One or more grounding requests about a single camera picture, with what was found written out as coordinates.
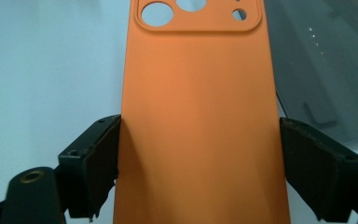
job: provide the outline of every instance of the phone case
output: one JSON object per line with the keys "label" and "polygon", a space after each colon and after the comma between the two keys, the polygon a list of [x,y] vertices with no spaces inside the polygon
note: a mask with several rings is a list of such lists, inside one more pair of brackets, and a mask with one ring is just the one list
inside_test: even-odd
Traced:
{"label": "phone case", "polygon": [[153,27],[154,2],[131,1],[114,223],[290,223],[264,2],[157,1]]}

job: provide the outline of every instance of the small hole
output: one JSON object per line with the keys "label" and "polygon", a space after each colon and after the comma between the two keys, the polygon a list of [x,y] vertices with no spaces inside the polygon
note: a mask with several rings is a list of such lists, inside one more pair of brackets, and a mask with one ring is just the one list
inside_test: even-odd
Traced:
{"label": "small hole", "polygon": [[70,156],[78,156],[79,153],[76,150],[72,150],[68,153]]}
{"label": "small hole", "polygon": [[164,3],[152,3],[142,11],[142,20],[150,26],[163,26],[173,18],[172,9]]}
{"label": "small hole", "polygon": [[43,174],[44,172],[41,170],[32,171],[27,175],[22,176],[20,182],[23,184],[29,184],[35,182],[36,180],[40,179]]}
{"label": "small hole", "polygon": [[200,11],[206,5],[206,0],[176,0],[176,5],[184,11]]}
{"label": "small hole", "polygon": [[235,20],[237,21],[244,21],[246,20],[246,12],[243,9],[235,9],[232,12],[232,17],[234,17]]}

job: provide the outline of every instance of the white surface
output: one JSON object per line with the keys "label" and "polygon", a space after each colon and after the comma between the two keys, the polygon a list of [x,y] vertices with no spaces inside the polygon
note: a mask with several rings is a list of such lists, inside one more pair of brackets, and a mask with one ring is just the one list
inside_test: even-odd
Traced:
{"label": "white surface", "polygon": [[[11,177],[56,167],[92,122],[120,112],[129,2],[0,1],[0,201]],[[292,223],[319,223],[288,192]],[[94,223],[112,222],[113,200]]]}

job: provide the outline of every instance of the transparent acrylic sheet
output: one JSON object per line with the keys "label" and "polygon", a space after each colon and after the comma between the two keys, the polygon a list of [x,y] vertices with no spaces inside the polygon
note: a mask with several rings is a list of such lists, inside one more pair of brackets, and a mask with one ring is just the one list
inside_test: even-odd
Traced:
{"label": "transparent acrylic sheet", "polygon": [[266,0],[278,96],[288,118],[358,141],[358,1]]}

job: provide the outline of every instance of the black bracket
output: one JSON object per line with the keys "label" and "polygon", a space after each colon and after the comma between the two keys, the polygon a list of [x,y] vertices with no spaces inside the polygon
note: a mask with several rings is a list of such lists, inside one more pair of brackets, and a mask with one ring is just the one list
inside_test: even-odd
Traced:
{"label": "black bracket", "polygon": [[311,126],[281,119],[286,179],[318,219],[347,222],[358,213],[358,154]]}

